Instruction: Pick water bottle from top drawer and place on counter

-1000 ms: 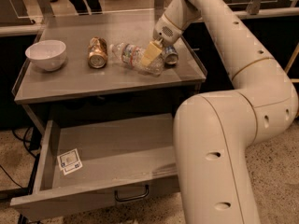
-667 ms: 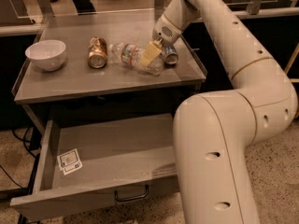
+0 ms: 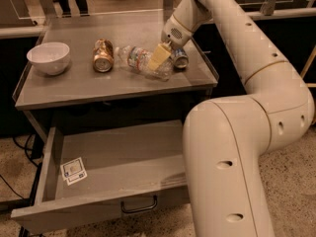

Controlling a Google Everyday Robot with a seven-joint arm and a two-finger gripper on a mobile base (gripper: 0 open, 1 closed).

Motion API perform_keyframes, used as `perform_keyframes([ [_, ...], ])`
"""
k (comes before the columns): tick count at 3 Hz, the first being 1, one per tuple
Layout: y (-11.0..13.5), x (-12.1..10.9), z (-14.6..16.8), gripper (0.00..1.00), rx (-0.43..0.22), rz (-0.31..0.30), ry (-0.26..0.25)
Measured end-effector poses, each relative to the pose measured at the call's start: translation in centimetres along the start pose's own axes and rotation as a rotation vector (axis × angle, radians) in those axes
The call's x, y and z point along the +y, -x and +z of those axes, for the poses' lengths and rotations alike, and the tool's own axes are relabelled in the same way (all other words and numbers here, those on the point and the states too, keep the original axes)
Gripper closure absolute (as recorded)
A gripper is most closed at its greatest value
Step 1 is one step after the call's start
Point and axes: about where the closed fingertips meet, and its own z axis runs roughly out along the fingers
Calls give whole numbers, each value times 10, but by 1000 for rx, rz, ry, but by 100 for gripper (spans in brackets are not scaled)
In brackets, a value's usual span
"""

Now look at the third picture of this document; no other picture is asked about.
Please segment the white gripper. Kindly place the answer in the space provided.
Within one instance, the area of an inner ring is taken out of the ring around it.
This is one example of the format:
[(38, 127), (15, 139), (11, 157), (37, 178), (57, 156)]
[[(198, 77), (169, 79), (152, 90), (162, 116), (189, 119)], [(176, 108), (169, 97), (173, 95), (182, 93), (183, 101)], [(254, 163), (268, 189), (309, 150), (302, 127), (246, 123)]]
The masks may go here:
[(148, 61), (148, 69), (156, 70), (171, 55), (171, 48), (183, 47), (191, 38), (192, 33), (183, 27), (174, 16), (171, 16), (161, 33), (159, 43)]

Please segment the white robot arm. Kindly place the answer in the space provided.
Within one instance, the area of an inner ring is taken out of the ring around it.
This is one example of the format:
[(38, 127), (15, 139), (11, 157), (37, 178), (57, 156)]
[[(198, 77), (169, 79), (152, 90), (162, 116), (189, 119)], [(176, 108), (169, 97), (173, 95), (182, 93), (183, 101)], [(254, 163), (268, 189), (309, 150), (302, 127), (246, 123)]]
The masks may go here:
[(275, 237), (258, 160), (299, 139), (314, 117), (297, 71), (235, 0), (182, 0), (149, 61), (158, 67), (212, 20), (245, 95), (206, 100), (183, 130), (187, 184), (197, 237)]

